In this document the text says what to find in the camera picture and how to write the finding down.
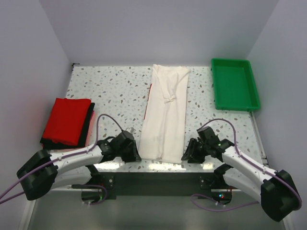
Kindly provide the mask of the white t shirt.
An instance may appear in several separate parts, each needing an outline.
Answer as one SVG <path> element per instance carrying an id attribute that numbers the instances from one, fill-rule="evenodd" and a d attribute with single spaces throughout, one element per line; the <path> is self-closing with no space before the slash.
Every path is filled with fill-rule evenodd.
<path id="1" fill-rule="evenodd" d="M 190 69 L 153 65 L 139 154 L 146 160 L 181 163 Z"/>

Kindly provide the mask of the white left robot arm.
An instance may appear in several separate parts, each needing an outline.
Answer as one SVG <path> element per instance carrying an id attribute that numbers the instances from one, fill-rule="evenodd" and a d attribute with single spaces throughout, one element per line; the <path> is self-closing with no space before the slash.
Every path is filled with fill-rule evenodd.
<path id="1" fill-rule="evenodd" d="M 116 137 L 97 140 L 83 149 L 64 153 L 36 152 L 18 171 L 25 196 L 36 200 L 50 190 L 81 184 L 94 188 L 99 184 L 96 164 L 120 157 L 124 162 L 141 162 L 133 135 L 124 130 Z"/>

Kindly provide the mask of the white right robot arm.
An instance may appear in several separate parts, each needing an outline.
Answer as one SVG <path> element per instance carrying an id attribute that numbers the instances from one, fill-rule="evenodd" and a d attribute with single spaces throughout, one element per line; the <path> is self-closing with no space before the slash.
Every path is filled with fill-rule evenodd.
<path id="1" fill-rule="evenodd" d="M 261 204 L 263 211 L 274 221 L 281 221 L 302 206 L 301 197 L 291 175 L 258 163 L 237 146 L 220 140 L 211 127 L 197 130 L 199 137 L 191 138 L 182 156 L 188 163 L 203 163 L 205 157 L 217 158 L 222 165 L 213 172 L 213 178 L 202 179 L 201 185 L 211 189 L 230 186 L 241 190 Z"/>

